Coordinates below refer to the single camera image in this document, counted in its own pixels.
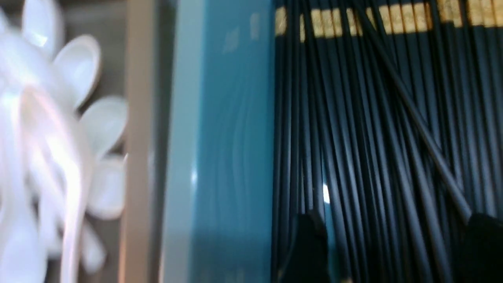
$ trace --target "spoon bowl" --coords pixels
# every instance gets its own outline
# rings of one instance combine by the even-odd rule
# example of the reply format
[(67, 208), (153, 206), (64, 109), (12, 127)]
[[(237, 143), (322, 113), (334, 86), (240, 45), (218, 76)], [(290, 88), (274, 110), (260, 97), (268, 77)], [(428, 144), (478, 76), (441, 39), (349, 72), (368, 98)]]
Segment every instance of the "spoon bowl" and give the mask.
[(56, 0), (25, 0), (23, 37), (52, 59), (64, 44), (64, 21)]
[(54, 66), (66, 83), (72, 87), (73, 108), (80, 107), (93, 92), (101, 75), (101, 49), (91, 35), (81, 35), (56, 55)]
[(72, 88), (19, 31), (9, 29), (1, 33), (0, 50), (0, 77), (5, 84), (36, 87), (49, 94), (61, 108), (73, 110)]
[(89, 189), (88, 213), (102, 220), (120, 217), (126, 191), (126, 159), (108, 155), (98, 161)]
[(115, 148), (123, 139), (127, 125), (128, 106), (124, 98), (101, 98), (87, 109), (80, 124), (86, 131), (91, 149), (97, 159)]

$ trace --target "white ceramic spoon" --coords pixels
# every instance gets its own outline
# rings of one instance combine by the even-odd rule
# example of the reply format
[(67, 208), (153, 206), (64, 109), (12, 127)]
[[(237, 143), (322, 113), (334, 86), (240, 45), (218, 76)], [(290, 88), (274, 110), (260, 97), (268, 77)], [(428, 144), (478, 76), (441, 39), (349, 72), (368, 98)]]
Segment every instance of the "white ceramic spoon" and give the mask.
[(64, 21), (56, 0), (25, 0), (23, 36), (52, 59), (64, 44)]
[(80, 124), (98, 160), (122, 141), (127, 119), (127, 101), (120, 96), (101, 98), (84, 112)]
[[(61, 255), (61, 240), (58, 233), (58, 223), (64, 223), (65, 204), (63, 191), (56, 174), (50, 170), (51, 165), (36, 145), (30, 151), (30, 176), (40, 191), (39, 221), (40, 233), (44, 239), (49, 254), (53, 258)], [(82, 265), (87, 273), (100, 270), (106, 259), (106, 252), (98, 235), (92, 226), (84, 220), (82, 225)]]
[(0, 50), (0, 76), (7, 84), (41, 88), (61, 108), (73, 111), (73, 89), (66, 84), (52, 62), (17, 30), (9, 29), (0, 34)]
[(89, 189), (88, 213), (102, 220), (117, 219), (124, 209), (126, 160), (108, 155), (98, 161)]
[(35, 216), (24, 188), (21, 91), (7, 90), (0, 97), (0, 282), (43, 283), (47, 253), (37, 232)]
[(49, 95), (27, 87), (23, 97), (24, 125), (44, 142), (52, 162), (61, 169), (66, 202), (60, 280), (76, 282), (80, 231), (93, 173), (91, 149), (73, 114), (60, 109)]
[(100, 45), (91, 35), (76, 37), (56, 55), (54, 66), (73, 88), (75, 96), (71, 99), (73, 108), (77, 109), (89, 98), (100, 79)]

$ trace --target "white plastic spoon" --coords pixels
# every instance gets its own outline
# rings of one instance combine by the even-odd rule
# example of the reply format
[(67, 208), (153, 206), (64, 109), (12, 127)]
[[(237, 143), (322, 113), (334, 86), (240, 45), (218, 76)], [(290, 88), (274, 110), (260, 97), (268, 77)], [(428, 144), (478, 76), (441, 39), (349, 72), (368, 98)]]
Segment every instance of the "white plastic spoon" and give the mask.
[[(54, 258), (58, 258), (61, 253), (61, 241), (57, 229), (58, 223), (63, 226), (65, 214), (63, 191), (40, 148), (32, 145), (28, 150), (31, 157), (30, 176), (41, 195), (39, 206), (45, 205), (39, 212), (40, 231), (47, 248), (52, 252)], [(92, 226), (84, 220), (82, 225), (82, 265), (84, 270), (90, 274), (97, 272), (103, 267), (105, 259), (106, 252), (103, 244)]]
[(89, 214), (102, 220), (121, 216), (126, 192), (126, 159), (108, 155), (98, 161), (89, 189)]
[(52, 62), (17, 30), (9, 29), (0, 34), (0, 50), (0, 77), (7, 84), (41, 88), (61, 108), (73, 111), (73, 89), (66, 84)]
[(93, 171), (93, 156), (72, 113), (60, 109), (49, 95), (31, 87), (24, 91), (23, 122), (44, 141), (48, 155), (61, 170), (66, 191), (62, 283), (77, 281), (80, 231)]
[(24, 188), (20, 93), (8, 89), (0, 97), (0, 282), (43, 283), (47, 253)]
[(102, 158), (123, 138), (128, 116), (127, 101), (107, 96), (93, 103), (82, 115), (80, 124), (86, 131), (96, 159)]
[(81, 35), (56, 55), (54, 66), (59, 70), (75, 95), (73, 108), (80, 107), (93, 92), (101, 75), (101, 49), (91, 35)]
[(56, 0), (25, 0), (23, 36), (52, 59), (64, 44), (64, 22)]

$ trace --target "gold chopstick band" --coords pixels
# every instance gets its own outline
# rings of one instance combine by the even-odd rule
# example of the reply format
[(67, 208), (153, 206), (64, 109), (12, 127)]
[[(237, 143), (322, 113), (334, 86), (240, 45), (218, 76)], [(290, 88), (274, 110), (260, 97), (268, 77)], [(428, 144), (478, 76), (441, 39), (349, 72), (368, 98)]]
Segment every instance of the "gold chopstick band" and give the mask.
[(275, 34), (284, 35), (286, 33), (286, 8), (281, 7), (276, 9)]
[(304, 24), (304, 14), (300, 15), (300, 42), (306, 41), (306, 26)]
[[(454, 27), (463, 26), (461, 6), (465, 0), (436, 0), (439, 19), (441, 23), (452, 23)], [(393, 4), (378, 7), (379, 15), (386, 34), (405, 34), (426, 32), (433, 29), (431, 2), (414, 4)], [(487, 28), (503, 27), (503, 0), (466, 0), (466, 13), (468, 25), (484, 26)], [(377, 27), (376, 19), (371, 8), (365, 10), (367, 18), (374, 28)], [(363, 29), (356, 11), (346, 9), (349, 32), (351, 36), (362, 36)], [(301, 30), (305, 29), (301, 16)], [(334, 38), (343, 35), (341, 10), (311, 10), (311, 20), (315, 37)], [(284, 35), (287, 29), (286, 8), (276, 9), (276, 36)], [(301, 41), (305, 40), (305, 30), (301, 34)]]

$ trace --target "blue divider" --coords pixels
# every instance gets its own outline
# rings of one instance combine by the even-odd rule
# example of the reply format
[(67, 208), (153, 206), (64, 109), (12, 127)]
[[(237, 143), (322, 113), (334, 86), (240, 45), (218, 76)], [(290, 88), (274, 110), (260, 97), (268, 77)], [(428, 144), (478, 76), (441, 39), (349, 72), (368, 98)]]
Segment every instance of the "blue divider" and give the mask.
[(178, 5), (164, 281), (268, 282), (273, 6), (264, 0)]

